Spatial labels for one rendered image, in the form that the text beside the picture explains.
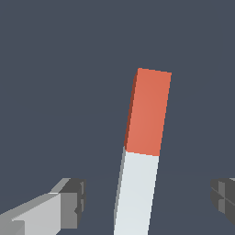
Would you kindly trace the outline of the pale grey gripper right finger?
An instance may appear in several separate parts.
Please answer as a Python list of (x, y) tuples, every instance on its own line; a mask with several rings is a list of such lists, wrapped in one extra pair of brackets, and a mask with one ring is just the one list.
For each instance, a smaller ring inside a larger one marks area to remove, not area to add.
[(212, 179), (210, 187), (213, 206), (235, 225), (235, 178)]

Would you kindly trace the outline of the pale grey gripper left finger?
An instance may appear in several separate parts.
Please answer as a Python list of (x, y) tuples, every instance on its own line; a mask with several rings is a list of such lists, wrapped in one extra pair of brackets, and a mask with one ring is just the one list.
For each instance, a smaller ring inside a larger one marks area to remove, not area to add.
[(57, 235), (77, 229), (86, 203), (86, 180), (62, 178), (47, 194), (0, 215), (0, 235)]

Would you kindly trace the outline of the orange and white peg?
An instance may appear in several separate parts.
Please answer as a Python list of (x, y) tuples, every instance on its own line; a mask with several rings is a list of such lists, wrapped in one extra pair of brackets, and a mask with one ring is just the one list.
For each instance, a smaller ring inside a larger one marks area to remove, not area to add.
[(114, 235), (148, 235), (170, 90), (168, 72), (135, 74), (117, 184)]

